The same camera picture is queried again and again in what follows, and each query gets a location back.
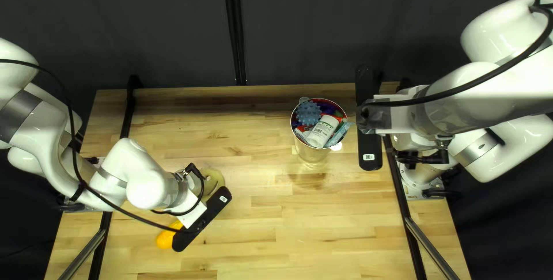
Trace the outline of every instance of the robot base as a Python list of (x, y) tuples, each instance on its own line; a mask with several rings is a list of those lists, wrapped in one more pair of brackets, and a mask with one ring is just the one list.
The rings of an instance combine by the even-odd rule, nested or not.
[(399, 168), (399, 174), (402, 177), (403, 190), (405, 192), (405, 198), (407, 200), (435, 200), (443, 199), (444, 197), (426, 197), (423, 195), (423, 190), (425, 189), (444, 189), (444, 183), (439, 177), (436, 177), (432, 181), (426, 184), (416, 184), (407, 176), (407, 168), (403, 163), (396, 162), (397, 167)]

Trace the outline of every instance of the metal ring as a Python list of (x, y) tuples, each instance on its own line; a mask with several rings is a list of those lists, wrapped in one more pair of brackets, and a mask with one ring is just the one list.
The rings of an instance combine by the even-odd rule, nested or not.
[[(536, 51), (532, 52), (532, 54), (530, 54), (528, 57), (533, 56), (534, 54), (540, 52), (541, 50), (544, 50), (545, 48), (549, 47), (549, 46), (552, 45), (552, 44), (553, 44), (553, 42), (551, 42), (551, 39), (550, 39), (550, 38), (545, 39), (545, 40), (543, 41), (543, 43), (542, 43), (539, 47), (537, 47)], [(503, 57), (501, 60), (499, 60), (499, 61), (497, 61), (497, 62), (495, 62), (495, 63), (496, 63), (497, 65), (500, 65), (500, 66), (503, 65), (503, 64), (505, 64), (505, 63), (507, 63), (508, 61), (514, 59), (515, 57), (519, 56), (522, 52), (524, 52), (524, 50), (526, 50), (526, 49), (528, 48), (528, 46), (527, 46), (526, 48), (522, 49), (522, 50), (519, 50), (519, 51), (517, 51), (517, 52), (514, 52), (514, 53), (511, 54), (511, 55), (508, 55), (508, 56), (506, 56), (506, 57)]]
[(104, 168), (99, 167), (97, 172), (101, 177), (106, 179), (111, 184), (113, 184), (115, 186), (122, 187), (122, 188), (127, 188), (127, 182), (126, 181), (120, 179), (119, 177), (116, 177), (115, 175), (112, 175), (111, 173), (104, 170)]
[(465, 149), (455, 155), (457, 160), (463, 167), (473, 163), (476, 159), (490, 151), (497, 145), (497, 141), (489, 134), (482, 135), (476, 141), (472, 142)]
[(0, 109), (0, 140), (10, 143), (13, 135), (27, 117), (42, 102), (42, 99), (25, 90), (19, 91)]

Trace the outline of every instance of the black cable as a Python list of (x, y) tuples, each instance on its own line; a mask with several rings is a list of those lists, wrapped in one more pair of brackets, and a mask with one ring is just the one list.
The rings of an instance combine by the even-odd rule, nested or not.
[[(61, 82), (61, 80), (59, 80), (53, 73), (47, 71), (46, 69), (38, 66), (38, 65), (35, 65), (35, 64), (32, 64), (32, 63), (28, 63), (28, 62), (24, 62), (24, 61), (18, 61), (18, 60), (9, 60), (9, 59), (6, 59), (6, 58), (0, 58), (0, 63), (9, 63), (9, 64), (18, 64), (18, 65), (23, 65), (23, 66), (28, 66), (28, 67), (32, 67), (34, 69), (37, 69), (38, 71), (41, 71), (41, 72), (44, 72), (44, 73), (47, 73), (48, 75), (50, 75), (52, 78), (54, 78), (54, 80), (59, 84), (60, 88), (62, 89), (63, 91), (63, 94), (64, 94), (64, 98), (65, 98), (65, 103), (67, 105), (67, 109), (69, 110), (69, 123), (70, 123), (70, 127), (71, 127), (71, 141), (74, 143), (75, 142), (75, 121), (73, 119), (73, 108), (71, 107), (71, 102), (70, 100), (67, 98), (67, 92), (65, 91), (65, 86), (63, 84), (63, 82)], [(96, 197), (98, 197), (100, 200), (102, 200), (105, 204), (113, 207), (115, 210), (129, 216), (129, 217), (132, 217), (134, 218), (135, 220), (138, 220), (138, 221), (141, 221), (145, 224), (148, 224), (148, 225), (151, 225), (151, 226), (154, 226), (154, 227), (157, 227), (157, 228), (161, 228), (161, 229), (165, 229), (165, 230), (169, 230), (169, 231), (172, 231), (172, 232), (178, 232), (180, 234), (196, 234), (197, 232), (187, 232), (187, 231), (181, 231), (181, 230), (178, 230), (178, 229), (174, 229), (174, 228), (171, 228), (171, 227), (167, 227), (167, 226), (163, 226), (161, 224), (158, 224), (156, 222), (153, 222), (151, 220), (147, 220), (143, 217), (140, 217), (138, 215), (135, 215), (133, 213), (130, 213), (128, 212), (127, 210), (125, 209), (122, 209), (121, 207), (115, 205), (114, 203), (112, 203), (111, 201), (107, 200), (106, 198), (102, 197), (101, 194), (99, 194), (98, 192), (96, 192), (93, 188), (91, 188), (88, 183), (81, 177), (80, 173), (79, 173), (79, 169), (77, 167), (77, 150), (74, 149), (73, 147), (71, 148), (73, 151), (73, 169), (75, 170), (75, 175), (77, 176), (77, 179), (79, 180), (79, 185), (80, 186), (83, 186), (87, 191), (89, 192), (92, 192), (92, 194)]]
[(547, 26), (545, 27), (543, 33), (536, 39), (535, 42), (533, 42), (526, 50), (524, 50), (521, 54), (517, 55), (516, 57), (512, 58), (511, 60), (509, 60), (507, 63), (501, 65), (500, 67), (497, 67), (496, 69), (492, 70), (491, 72), (488, 72), (488, 73), (486, 73), (486, 74), (484, 74), (484, 75), (482, 75), (482, 76), (480, 76), (480, 77), (478, 77), (478, 78), (476, 78), (472, 81), (467, 82), (464, 85), (460, 85), (458, 87), (451, 88), (451, 89), (443, 91), (443, 92), (434, 93), (434, 94), (431, 94), (431, 95), (428, 95), (428, 96), (417, 97), (415, 99), (403, 100), (403, 101), (370, 102), (370, 103), (364, 104), (361, 107), (361, 110), (364, 113), (367, 113), (368, 112), (367, 109), (369, 108), (369, 106), (401, 107), (401, 106), (410, 106), (410, 105), (423, 104), (423, 103), (428, 103), (428, 102), (444, 99), (446, 97), (450, 97), (450, 96), (453, 96), (455, 94), (466, 91), (470, 88), (474, 88), (475, 86), (478, 86), (478, 85), (490, 80), (491, 78), (494, 78), (494, 77), (498, 76), (499, 74), (511, 69), (513, 66), (515, 66), (516, 64), (519, 64), (520, 62), (522, 62), (522, 60), (524, 60), (529, 55), (534, 53), (534, 51), (536, 51), (544, 43), (544, 41), (547, 38), (549, 38), (549, 35), (551, 34), (551, 32), (553, 30), (553, 13), (549, 9), (538, 5), (538, 6), (530, 7), (530, 11), (531, 12), (538, 12), (538, 13), (541, 13), (541, 14), (544, 14), (545, 16), (547, 16), (547, 18), (548, 18)]
[(198, 206), (198, 204), (200, 204), (200, 199), (202, 199), (202, 197), (204, 196), (204, 178), (201, 175), (197, 175), (197, 177), (200, 179), (200, 182), (201, 182), (200, 194), (198, 195), (198, 200), (196, 201), (196, 203), (193, 206), (191, 206), (187, 211), (178, 212), (178, 213), (173, 213), (171, 211), (156, 211), (156, 210), (150, 210), (150, 211), (156, 214), (170, 214), (173, 216), (181, 216), (192, 212), (192, 210), (195, 209)]

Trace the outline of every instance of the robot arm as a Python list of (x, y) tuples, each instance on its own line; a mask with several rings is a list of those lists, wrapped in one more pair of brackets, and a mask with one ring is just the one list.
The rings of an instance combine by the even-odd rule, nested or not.
[[(553, 0), (541, 0), (541, 4)], [(402, 101), (448, 91), (505, 65), (542, 35), (547, 17), (533, 13), (535, 0), (511, 0), (474, 19), (461, 44), (472, 63), (429, 86), (375, 99)], [(443, 99), (403, 107), (370, 107), (362, 126), (390, 134), (394, 148), (427, 156), (446, 148), (449, 160), (409, 171), (412, 183), (432, 181), (461, 163), (479, 181), (490, 181), (529, 158), (553, 139), (551, 36), (522, 62), (477, 86)], [(444, 143), (443, 138), (451, 141)]]
[[(16, 45), (0, 39), (0, 58), (36, 64), (35, 59)], [(11, 148), (10, 163), (41, 175), (60, 193), (72, 197), (79, 189), (73, 168), (69, 111), (62, 102), (30, 83), (37, 70), (27, 66), (0, 63), (0, 148)], [(82, 124), (73, 113), (75, 129)], [(206, 210), (192, 190), (194, 177), (186, 180), (166, 172), (135, 140), (119, 140), (97, 169), (80, 156), (79, 174), (88, 185), (116, 206), (128, 199), (140, 209), (164, 207), (183, 212), (186, 227)], [(113, 208), (85, 189), (76, 201), (104, 211)]]

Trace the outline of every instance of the wooden table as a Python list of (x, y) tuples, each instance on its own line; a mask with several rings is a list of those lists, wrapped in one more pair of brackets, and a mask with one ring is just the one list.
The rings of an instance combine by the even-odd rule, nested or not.
[[(159, 229), (115, 212), (101, 279), (414, 279), (391, 174), (363, 171), (356, 131), (321, 163), (294, 149), (290, 113), (301, 96), (324, 97), (355, 116), (354, 84), (136, 90), (130, 137), (166, 171), (194, 162), (223, 172), (232, 202), (181, 253), (156, 247)], [(118, 140), (125, 90), (96, 94), (81, 155)], [(413, 219), (461, 279), (465, 259), (445, 200), (410, 202)], [(174, 218), (124, 208), (169, 225)], [(65, 213), (46, 279), (96, 233), (101, 213)], [(91, 258), (75, 279), (87, 279)], [(430, 279), (441, 279), (425, 259)]]

